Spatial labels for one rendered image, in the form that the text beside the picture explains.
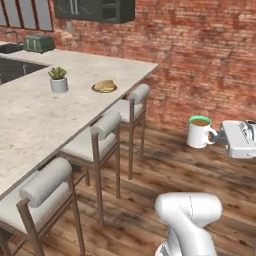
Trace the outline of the green succulent in white pot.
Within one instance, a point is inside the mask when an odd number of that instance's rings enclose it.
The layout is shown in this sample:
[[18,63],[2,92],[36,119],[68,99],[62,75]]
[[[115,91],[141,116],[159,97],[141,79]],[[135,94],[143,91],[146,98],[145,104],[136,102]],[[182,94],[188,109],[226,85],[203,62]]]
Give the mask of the green succulent in white pot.
[[51,89],[54,93],[68,91],[67,72],[61,67],[53,67],[49,72]]

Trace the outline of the grey cushioned wooden bar stool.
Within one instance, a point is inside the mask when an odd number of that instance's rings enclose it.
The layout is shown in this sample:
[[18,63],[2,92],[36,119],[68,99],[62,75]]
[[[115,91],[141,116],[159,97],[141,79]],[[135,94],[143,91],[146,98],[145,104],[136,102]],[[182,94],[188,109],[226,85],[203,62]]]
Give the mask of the grey cushioned wooden bar stool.
[[103,200],[101,187],[101,166],[112,156],[116,158],[116,197],[120,198],[120,144],[119,123],[121,116],[112,110],[103,115],[93,126],[87,127],[75,136],[58,153],[83,169],[78,182],[85,177],[90,185],[89,169],[95,171],[98,219],[104,224]]
[[33,172],[0,200],[0,228],[22,237],[22,241],[11,251],[0,233],[0,248],[4,256],[15,256],[26,241],[32,243],[36,256],[45,256],[40,239],[69,206],[73,209],[80,255],[85,256],[72,166],[59,157],[40,171]]
[[150,87],[147,84],[141,84],[134,89],[127,99],[120,99],[112,107],[121,115],[121,123],[129,128],[129,163],[128,163],[128,179],[133,176],[133,137],[135,127],[141,125],[141,144],[140,154],[144,152],[144,135],[145,135],[145,119],[146,119],[146,101]]

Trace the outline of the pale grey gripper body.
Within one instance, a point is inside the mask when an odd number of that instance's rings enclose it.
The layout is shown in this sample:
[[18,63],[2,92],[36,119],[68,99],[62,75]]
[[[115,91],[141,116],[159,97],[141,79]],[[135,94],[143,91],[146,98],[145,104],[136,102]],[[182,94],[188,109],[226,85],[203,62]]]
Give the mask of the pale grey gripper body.
[[256,158],[256,121],[225,120],[223,136],[228,144],[226,149],[231,158]]

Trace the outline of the dark sink basin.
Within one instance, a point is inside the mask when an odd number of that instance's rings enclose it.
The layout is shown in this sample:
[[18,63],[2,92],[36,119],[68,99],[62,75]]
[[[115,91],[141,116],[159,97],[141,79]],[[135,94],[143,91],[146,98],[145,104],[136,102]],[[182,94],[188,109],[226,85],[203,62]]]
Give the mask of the dark sink basin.
[[11,54],[11,53],[15,53],[22,50],[23,50],[22,44],[18,45],[14,43],[7,43],[7,44],[0,45],[0,53],[3,53],[3,54]]

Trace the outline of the dark green toaster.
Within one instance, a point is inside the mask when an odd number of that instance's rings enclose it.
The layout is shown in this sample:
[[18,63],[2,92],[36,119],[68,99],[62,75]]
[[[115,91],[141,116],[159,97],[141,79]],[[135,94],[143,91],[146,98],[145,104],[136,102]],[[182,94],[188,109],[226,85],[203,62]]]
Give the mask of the dark green toaster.
[[28,52],[44,52],[55,49],[54,39],[48,35],[29,34],[24,37],[23,49]]

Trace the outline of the yellow sandwich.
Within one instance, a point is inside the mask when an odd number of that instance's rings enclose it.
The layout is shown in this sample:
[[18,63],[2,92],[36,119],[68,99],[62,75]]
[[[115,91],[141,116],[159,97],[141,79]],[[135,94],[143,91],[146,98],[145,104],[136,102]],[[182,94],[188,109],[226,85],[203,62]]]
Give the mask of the yellow sandwich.
[[115,84],[112,80],[104,80],[104,81],[98,82],[94,86],[94,89],[97,91],[109,91],[109,90],[113,90],[114,88],[115,88]]

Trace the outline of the metal sink tap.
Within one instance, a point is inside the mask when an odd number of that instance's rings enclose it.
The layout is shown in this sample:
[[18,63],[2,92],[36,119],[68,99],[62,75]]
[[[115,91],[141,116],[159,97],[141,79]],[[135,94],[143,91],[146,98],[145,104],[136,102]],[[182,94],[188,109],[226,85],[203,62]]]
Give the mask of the metal sink tap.
[[19,41],[19,37],[18,37],[18,33],[16,32],[16,31],[14,31],[14,30],[4,30],[3,31],[3,34],[14,34],[15,35],[15,38],[16,38],[16,44],[18,45],[18,46],[20,46],[20,41]]

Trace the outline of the dark base cupboards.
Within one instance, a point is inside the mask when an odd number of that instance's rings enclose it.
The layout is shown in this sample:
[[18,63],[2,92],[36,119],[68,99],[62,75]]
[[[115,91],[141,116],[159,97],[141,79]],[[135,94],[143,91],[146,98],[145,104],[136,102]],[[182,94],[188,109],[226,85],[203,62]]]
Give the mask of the dark base cupboards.
[[0,57],[0,84],[46,68],[46,65]]

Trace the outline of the white mug with green rim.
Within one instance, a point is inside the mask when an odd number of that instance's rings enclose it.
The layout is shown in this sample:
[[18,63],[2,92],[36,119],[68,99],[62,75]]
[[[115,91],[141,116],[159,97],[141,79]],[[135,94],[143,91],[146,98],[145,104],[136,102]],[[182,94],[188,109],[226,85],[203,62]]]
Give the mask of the white mug with green rim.
[[212,145],[209,134],[217,136],[218,133],[211,127],[211,120],[206,116],[191,116],[189,118],[187,144],[190,147],[201,149]]

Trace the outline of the window with dark red frame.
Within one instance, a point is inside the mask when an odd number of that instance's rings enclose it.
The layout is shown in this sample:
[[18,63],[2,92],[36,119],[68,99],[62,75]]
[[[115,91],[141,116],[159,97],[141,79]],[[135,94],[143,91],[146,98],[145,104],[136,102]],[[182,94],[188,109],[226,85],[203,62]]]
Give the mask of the window with dark red frame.
[[0,0],[0,26],[52,31],[49,0]]

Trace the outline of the dark wall cupboards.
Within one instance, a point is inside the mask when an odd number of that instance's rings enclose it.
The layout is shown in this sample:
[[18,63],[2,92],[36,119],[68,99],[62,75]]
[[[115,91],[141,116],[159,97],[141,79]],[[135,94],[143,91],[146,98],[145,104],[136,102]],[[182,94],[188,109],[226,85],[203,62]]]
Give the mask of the dark wall cupboards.
[[54,0],[59,19],[122,24],[135,19],[135,0]]

